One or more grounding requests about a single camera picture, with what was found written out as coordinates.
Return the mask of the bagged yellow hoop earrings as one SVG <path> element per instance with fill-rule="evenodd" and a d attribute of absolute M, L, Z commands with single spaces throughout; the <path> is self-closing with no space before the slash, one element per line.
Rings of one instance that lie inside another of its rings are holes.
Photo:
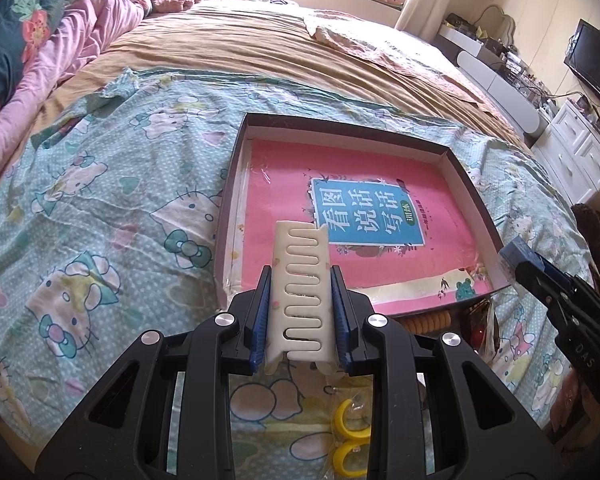
<path fill-rule="evenodd" d="M 373 385 L 368 376 L 342 378 L 329 386 L 332 444 L 325 477 L 365 479 L 372 433 Z"/>

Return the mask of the cream hair claw clip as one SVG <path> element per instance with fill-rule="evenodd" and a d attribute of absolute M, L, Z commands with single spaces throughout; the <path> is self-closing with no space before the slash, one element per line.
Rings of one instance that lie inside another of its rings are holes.
<path fill-rule="evenodd" d="M 283 360 L 316 365 L 324 375 L 338 370 L 327 229 L 279 221 L 275 226 L 264 370 Z"/>

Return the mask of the blue small box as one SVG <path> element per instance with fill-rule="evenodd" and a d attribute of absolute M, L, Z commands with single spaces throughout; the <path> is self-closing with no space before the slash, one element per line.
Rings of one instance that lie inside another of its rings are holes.
<path fill-rule="evenodd" d="M 529 263 L 541 271 L 544 270 L 541 256 L 532 250 L 521 236 L 516 236 L 507 243 L 500 250 L 500 256 L 513 271 L 523 263 Z"/>

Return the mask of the bagged red ball earrings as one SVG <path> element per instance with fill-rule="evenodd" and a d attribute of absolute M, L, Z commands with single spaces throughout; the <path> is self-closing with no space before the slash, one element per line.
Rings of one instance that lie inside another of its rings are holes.
<path fill-rule="evenodd" d="M 489 298 L 478 301 L 460 316 L 460 334 L 484 362 L 490 363 L 500 348 L 500 326 Z"/>

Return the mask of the pink book in tray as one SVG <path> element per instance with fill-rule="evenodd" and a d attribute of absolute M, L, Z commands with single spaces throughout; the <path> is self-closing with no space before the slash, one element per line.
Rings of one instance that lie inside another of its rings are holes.
<path fill-rule="evenodd" d="M 327 229 L 329 257 L 350 289 L 400 315 L 496 289 L 480 200 L 446 156 L 422 162 L 331 146 L 254 139 L 238 230 L 240 284 L 272 263 L 279 221 Z"/>

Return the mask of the dark cardboard tray box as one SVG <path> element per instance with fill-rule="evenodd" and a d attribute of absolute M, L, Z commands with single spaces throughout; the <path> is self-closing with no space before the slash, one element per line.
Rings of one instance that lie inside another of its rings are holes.
<path fill-rule="evenodd" d="M 247 115 L 215 246 L 221 307 L 272 262 L 279 221 L 323 230 L 347 286 L 385 315 L 463 307 L 509 284 L 501 237 L 468 173 L 449 148 L 414 136 Z"/>

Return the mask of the white drawer cabinet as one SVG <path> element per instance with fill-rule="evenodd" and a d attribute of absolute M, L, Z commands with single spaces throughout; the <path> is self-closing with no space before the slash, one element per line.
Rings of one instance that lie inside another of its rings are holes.
<path fill-rule="evenodd" d="M 531 149 L 571 205 L 600 209 L 600 133 L 573 102 L 565 100 Z"/>

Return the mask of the white long low cabinet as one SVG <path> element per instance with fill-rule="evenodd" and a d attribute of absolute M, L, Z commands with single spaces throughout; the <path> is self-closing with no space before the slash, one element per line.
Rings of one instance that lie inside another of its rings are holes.
<path fill-rule="evenodd" d="M 505 64 L 482 42 L 442 24 L 434 45 L 494 103 L 522 136 L 537 139 L 547 126 L 539 109 L 503 76 Z"/>

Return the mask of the tan bed cover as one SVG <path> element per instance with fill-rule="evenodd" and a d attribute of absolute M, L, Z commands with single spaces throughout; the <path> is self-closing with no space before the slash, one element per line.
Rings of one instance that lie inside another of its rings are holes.
<path fill-rule="evenodd" d="M 494 104 L 498 112 L 492 115 L 426 82 L 320 44 L 303 21 L 312 11 L 302 6 L 215 0 L 187 12 L 148 18 L 55 89 L 29 131 L 48 126 L 72 102 L 102 88 L 125 67 L 171 67 L 287 79 L 388 104 L 407 114 L 455 120 L 515 148 L 526 146 Z"/>

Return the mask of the pink patterned cloth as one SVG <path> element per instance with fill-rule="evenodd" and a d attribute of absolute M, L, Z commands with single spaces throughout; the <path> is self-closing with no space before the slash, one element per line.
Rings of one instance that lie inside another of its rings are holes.
<path fill-rule="evenodd" d="M 426 82 L 484 112 L 498 112 L 475 84 L 424 40 L 332 10 L 314 10 L 303 21 L 309 35 L 324 46 Z"/>

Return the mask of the pink quilt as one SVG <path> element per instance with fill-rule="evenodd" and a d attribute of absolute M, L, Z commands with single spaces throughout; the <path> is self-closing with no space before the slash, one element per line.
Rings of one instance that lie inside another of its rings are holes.
<path fill-rule="evenodd" d="M 0 110 L 0 175 L 58 84 L 98 58 L 145 17 L 138 0 L 74 0 Z"/>

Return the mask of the dark floral pillow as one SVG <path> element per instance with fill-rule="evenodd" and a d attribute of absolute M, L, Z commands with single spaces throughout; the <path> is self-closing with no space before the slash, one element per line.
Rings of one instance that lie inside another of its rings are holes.
<path fill-rule="evenodd" d="M 0 0 L 0 109 L 56 30 L 65 0 Z"/>

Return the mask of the wall mounted black television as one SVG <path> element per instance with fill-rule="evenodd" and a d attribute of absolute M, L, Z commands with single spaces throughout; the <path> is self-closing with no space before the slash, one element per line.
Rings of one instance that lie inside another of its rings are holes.
<path fill-rule="evenodd" d="M 600 30 L 580 20 L 570 37 L 564 63 L 600 97 Z"/>

